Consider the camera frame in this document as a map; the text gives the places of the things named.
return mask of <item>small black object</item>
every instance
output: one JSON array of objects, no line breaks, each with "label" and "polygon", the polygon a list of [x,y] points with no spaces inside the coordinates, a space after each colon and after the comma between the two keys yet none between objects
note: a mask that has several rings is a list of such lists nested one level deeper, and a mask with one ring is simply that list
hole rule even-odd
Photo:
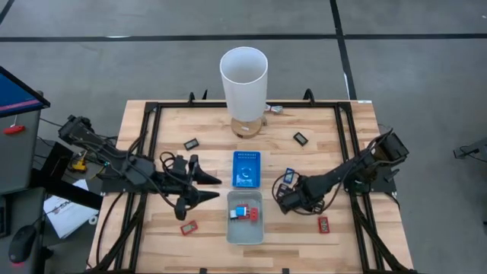
[{"label": "small black object", "polygon": [[284,185],[283,183],[281,183],[279,185],[279,188],[277,189],[277,197],[278,198],[281,198],[283,197],[284,195],[288,194],[288,193],[291,193],[292,192],[292,188],[289,187],[289,186],[286,186]]},{"label": "small black object", "polygon": [[10,235],[10,208],[7,199],[0,196],[0,238]]},{"label": "small black object", "polygon": [[187,151],[192,150],[193,148],[197,147],[199,145],[198,140],[194,138],[191,141],[185,142],[184,147],[186,148]]},{"label": "small black object", "polygon": [[8,258],[13,263],[22,263],[30,256],[32,244],[36,238],[36,228],[26,225],[15,233],[8,248]]},{"label": "small black object", "polygon": [[292,136],[292,138],[294,138],[294,140],[296,140],[296,142],[298,142],[299,145],[301,145],[301,146],[304,146],[307,144],[307,139],[300,132],[294,134],[294,136]]}]

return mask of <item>black floor line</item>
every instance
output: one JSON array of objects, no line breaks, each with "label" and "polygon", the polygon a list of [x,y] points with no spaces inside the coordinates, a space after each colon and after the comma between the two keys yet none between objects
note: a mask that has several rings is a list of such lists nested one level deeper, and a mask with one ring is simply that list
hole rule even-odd
[{"label": "black floor line", "polygon": [[114,37],[0,37],[0,42],[157,42],[157,41],[225,41],[225,40],[328,40],[335,34],[216,34],[216,35],[156,35]]},{"label": "black floor line", "polygon": [[345,40],[343,39],[342,22],[340,21],[338,5],[336,4],[336,0],[329,0],[329,4],[332,8],[336,39],[338,41],[338,48],[340,51],[340,58],[342,60],[343,73],[345,74],[345,83],[347,85],[349,100],[357,100],[357,93],[355,92],[355,85],[352,77],[352,69],[350,68],[349,54],[347,53],[347,46],[345,44]]},{"label": "black floor line", "polygon": [[0,24],[2,24],[5,16],[7,16],[8,11],[10,11],[11,6],[14,4],[15,0],[8,0],[7,4],[3,8],[2,12],[0,13]]},{"label": "black floor line", "polygon": [[345,34],[345,40],[449,40],[485,39],[487,33],[424,33],[424,34]]}]

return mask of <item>blue container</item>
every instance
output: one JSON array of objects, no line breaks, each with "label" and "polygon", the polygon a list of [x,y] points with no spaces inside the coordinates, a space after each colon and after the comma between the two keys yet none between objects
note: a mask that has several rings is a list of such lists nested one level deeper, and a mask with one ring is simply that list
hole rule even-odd
[{"label": "blue container", "polygon": [[260,187],[260,152],[235,151],[232,175],[234,187]]}]

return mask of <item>gray bin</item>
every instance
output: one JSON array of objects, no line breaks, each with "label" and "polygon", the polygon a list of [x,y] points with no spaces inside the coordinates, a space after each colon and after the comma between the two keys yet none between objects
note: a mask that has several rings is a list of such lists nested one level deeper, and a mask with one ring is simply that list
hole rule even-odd
[{"label": "gray bin", "polygon": [[[227,241],[230,244],[261,244],[264,240],[264,208],[262,194],[258,190],[233,190],[227,195]],[[240,204],[248,204],[249,209],[259,209],[259,219],[251,221],[230,220],[230,210]]]}]

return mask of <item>small red box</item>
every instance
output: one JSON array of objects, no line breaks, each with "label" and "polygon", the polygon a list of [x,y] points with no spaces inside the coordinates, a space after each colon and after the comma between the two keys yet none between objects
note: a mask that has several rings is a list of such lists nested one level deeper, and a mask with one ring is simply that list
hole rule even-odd
[{"label": "small red box", "polygon": [[239,220],[244,220],[250,218],[250,210],[249,210],[249,204],[241,204],[237,205],[237,207],[245,207],[247,208],[247,214],[245,216],[238,216]]},{"label": "small red box", "polygon": [[190,221],[189,223],[183,225],[181,228],[181,233],[183,233],[184,236],[192,233],[196,229],[198,229],[198,225],[196,224],[196,221]]},{"label": "small red box", "polygon": [[258,208],[251,208],[250,209],[250,220],[257,221],[259,218],[259,209]]},{"label": "small red box", "polygon": [[326,234],[329,233],[329,224],[327,217],[319,217],[318,218],[318,227],[320,228],[320,233]]}]

